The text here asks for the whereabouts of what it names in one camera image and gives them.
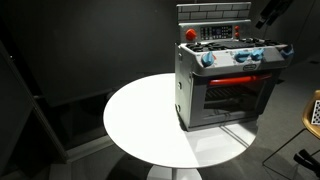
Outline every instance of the toy kitchen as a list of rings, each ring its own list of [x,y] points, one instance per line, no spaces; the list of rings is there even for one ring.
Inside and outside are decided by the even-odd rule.
[[[251,3],[177,5],[175,104],[187,131],[257,120],[292,45],[251,37]]]

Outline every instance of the table base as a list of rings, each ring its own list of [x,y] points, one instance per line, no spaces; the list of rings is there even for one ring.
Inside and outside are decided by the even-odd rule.
[[[147,180],[202,180],[197,169],[172,169],[153,165]]]

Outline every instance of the chair leg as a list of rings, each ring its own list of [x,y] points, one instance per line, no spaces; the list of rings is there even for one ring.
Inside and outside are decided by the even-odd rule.
[[[314,152],[314,153],[310,154],[310,155],[311,155],[311,156],[314,156],[314,155],[318,154],[319,152],[320,152],[320,149],[319,149],[318,151],[316,151],[316,152]]]
[[[271,167],[267,166],[265,164],[266,161],[268,161],[272,156],[274,156],[277,152],[279,152],[283,147],[285,147],[287,144],[289,144],[292,140],[294,140],[296,137],[298,137],[303,131],[307,130],[307,128],[303,128],[301,131],[299,131],[296,135],[294,135],[291,139],[289,139],[286,143],[284,143],[282,146],[280,146],[275,152],[273,152],[270,156],[268,156],[264,161],[262,161],[262,165],[265,166],[266,168],[270,169],[271,171],[281,175],[282,177],[286,179],[290,179],[287,176],[279,173],[278,171],[272,169]]]

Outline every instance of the floor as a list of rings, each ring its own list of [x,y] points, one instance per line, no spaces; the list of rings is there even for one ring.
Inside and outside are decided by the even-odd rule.
[[[253,144],[233,160],[209,168],[198,169],[203,180],[281,180],[282,176],[262,166],[262,161],[296,134],[303,125],[301,114],[316,89],[320,89],[320,61],[295,64],[283,71],[259,117]],[[283,148],[266,164],[295,180],[318,179],[313,172],[297,165],[293,156],[305,148],[312,153],[320,149],[318,139],[305,132]],[[320,153],[314,156],[320,159]],[[127,155],[116,145],[70,164],[53,164],[33,180],[144,180],[151,164]]]

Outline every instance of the blue knob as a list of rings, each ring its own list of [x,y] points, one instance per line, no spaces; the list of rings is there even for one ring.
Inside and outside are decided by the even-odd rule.
[[[243,63],[244,61],[246,61],[248,59],[249,55],[250,55],[250,53],[248,51],[238,51],[234,55],[234,59],[239,63]]]
[[[251,59],[253,61],[260,61],[263,59],[263,52],[264,52],[264,49],[254,49],[251,53]]]
[[[283,48],[281,51],[280,51],[281,55],[283,58],[288,58],[290,56],[292,56],[294,54],[294,51],[293,51],[293,46],[292,45],[289,45],[285,48]]]
[[[214,58],[211,51],[203,55],[201,58],[201,63],[204,67],[211,66],[213,62],[214,62]]]

